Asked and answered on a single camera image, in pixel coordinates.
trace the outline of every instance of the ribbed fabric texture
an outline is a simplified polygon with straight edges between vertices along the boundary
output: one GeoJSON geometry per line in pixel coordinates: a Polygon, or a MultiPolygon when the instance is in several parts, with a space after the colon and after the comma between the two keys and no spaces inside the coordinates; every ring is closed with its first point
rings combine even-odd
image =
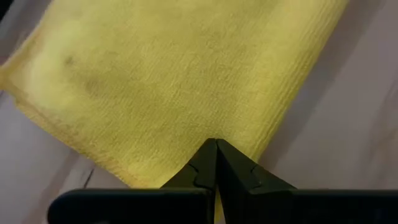
{"type": "Polygon", "coordinates": [[[39,126],[134,187],[207,138],[256,160],[346,0],[54,0],[1,68],[39,126]]]}

